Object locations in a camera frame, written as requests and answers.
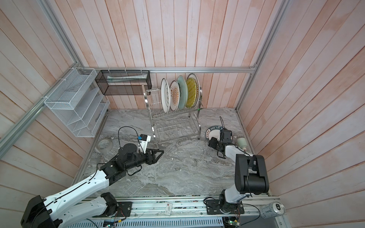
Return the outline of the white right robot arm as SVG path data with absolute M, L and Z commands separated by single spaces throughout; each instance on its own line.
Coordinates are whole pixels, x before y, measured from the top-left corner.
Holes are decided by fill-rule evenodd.
M 234 185 L 223 190 L 217 202 L 221 212 L 239 211 L 239 203 L 247 195 L 260 195 L 269 191 L 264 157 L 249 154 L 235 145 L 230 130 L 220 127 L 219 136 L 210 137 L 208 146 L 217 151 L 219 158 L 228 158 L 235 162 Z

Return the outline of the white plate with cloud outline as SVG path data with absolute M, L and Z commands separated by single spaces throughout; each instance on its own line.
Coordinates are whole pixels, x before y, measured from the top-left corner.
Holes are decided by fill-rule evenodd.
M 171 102 L 170 86 L 165 78 L 161 81 L 161 103 L 163 106 L 163 111 L 168 113 Z

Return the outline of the yellow woven plate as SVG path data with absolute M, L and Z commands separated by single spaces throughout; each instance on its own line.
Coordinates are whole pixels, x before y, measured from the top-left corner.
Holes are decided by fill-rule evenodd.
M 188 78 L 186 84 L 188 89 L 188 97 L 185 106 L 187 108 L 192 108 L 193 106 L 195 106 L 195 101 L 198 97 L 198 84 L 197 81 L 193 78 Z

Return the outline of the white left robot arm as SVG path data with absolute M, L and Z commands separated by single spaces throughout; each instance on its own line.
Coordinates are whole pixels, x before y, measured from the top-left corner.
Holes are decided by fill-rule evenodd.
M 91 176 L 71 187 L 45 198 L 32 198 L 21 219 L 23 228 L 67 228 L 93 216 L 113 217 L 118 214 L 119 204 L 115 197 L 103 193 L 90 202 L 83 200 L 97 191 L 119 181 L 133 168 L 142 164 L 152 165 L 163 155 L 163 150 L 149 149 L 139 152 L 137 145 L 127 143 L 118 154 L 102 164 Z

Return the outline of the large orange sunburst plate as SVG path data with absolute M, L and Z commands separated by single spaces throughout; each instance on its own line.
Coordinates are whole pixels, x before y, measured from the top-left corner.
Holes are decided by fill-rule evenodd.
M 198 80 L 198 77 L 194 74 L 194 73 L 191 73 L 191 74 L 189 74 L 188 75 L 188 78 L 193 78 L 193 79 L 195 79 L 196 81 L 197 81 L 197 84 L 198 84 L 198 97 L 197 97 L 197 99 L 196 99 L 196 101 L 195 101 L 195 106 L 199 103 L 199 99 L 200 99 L 200 95 L 201 95 L 201 88 L 200 88 L 200 82 L 199 82 L 199 80 Z

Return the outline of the small orange sunburst plate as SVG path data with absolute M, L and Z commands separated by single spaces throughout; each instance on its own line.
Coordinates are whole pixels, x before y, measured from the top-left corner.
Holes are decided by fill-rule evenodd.
M 178 108 L 179 100 L 180 100 L 180 89 L 179 89 L 178 82 L 176 80 L 174 80 L 170 84 L 170 89 L 171 89 L 170 108 L 171 108 L 172 111 L 176 111 L 177 108 Z

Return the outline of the green rim white plate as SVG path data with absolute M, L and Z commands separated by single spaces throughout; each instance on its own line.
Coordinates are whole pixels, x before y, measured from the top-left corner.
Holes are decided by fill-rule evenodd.
M 218 141 L 220 140 L 221 130 L 223 129 L 222 126 L 214 125 L 207 129 L 205 133 L 205 138 L 209 142 L 212 137 L 216 138 Z

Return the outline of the pale green flower plate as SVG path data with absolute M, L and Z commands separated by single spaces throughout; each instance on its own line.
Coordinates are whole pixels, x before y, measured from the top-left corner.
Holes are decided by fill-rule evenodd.
M 179 98 L 179 104 L 178 104 L 178 108 L 180 110 L 184 109 L 187 103 L 187 98 L 188 98 L 188 88 L 187 88 L 187 83 L 184 79 L 183 76 L 179 76 L 177 79 L 178 85 L 179 85 L 179 90 L 180 90 L 180 98 Z

